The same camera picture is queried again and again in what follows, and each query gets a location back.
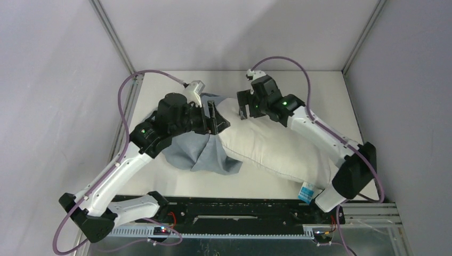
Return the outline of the white pillow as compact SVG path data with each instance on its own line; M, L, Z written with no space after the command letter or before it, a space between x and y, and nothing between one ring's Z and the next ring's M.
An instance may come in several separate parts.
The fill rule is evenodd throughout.
M240 119L235 99L217 105L230 127L219 134L226 155L242 163L230 197L300 199L311 203L329 184L327 155L268 116Z

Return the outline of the grey-blue pillowcase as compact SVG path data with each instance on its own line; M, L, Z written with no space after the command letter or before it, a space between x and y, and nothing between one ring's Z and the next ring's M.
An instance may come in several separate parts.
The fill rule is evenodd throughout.
M201 101L207 119L209 118L208 101L217 103L224 101L224 97L214 94L202 94ZM157 108L147 117L147 121L159 135L150 138L150 145L144 147L145 153L155 158L162 153L172 166L189 170L211 171L220 175L237 174L242 166L242 161L229 157L223 148L219 134L213 135L208 129L207 134L188 132L180 135L170 135L161 130L155 123Z

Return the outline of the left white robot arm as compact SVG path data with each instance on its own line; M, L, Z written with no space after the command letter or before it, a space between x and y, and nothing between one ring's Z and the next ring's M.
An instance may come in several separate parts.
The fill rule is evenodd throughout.
M166 220L169 202L156 191L126 201L113 199L131 177L172 144L173 138L190 132L217 135L230 126L214 101L208 101L209 114L205 114L200 97L205 87L202 81L184 87L183 93L169 93L159 101L150 117L129 134L125 151L85 189L60 197L60 205L91 243L103 240L114 228L128 222Z

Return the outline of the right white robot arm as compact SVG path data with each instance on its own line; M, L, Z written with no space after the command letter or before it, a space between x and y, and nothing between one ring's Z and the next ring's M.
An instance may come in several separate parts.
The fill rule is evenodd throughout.
M268 116L323 150L338 168L332 183L314 198L313 221L323 223L341 203L355 198L376 178L376 148L363 145L335 131L314 115L307 103L293 94L283 96L276 81L261 70L248 70L251 87L237 92L242 120Z

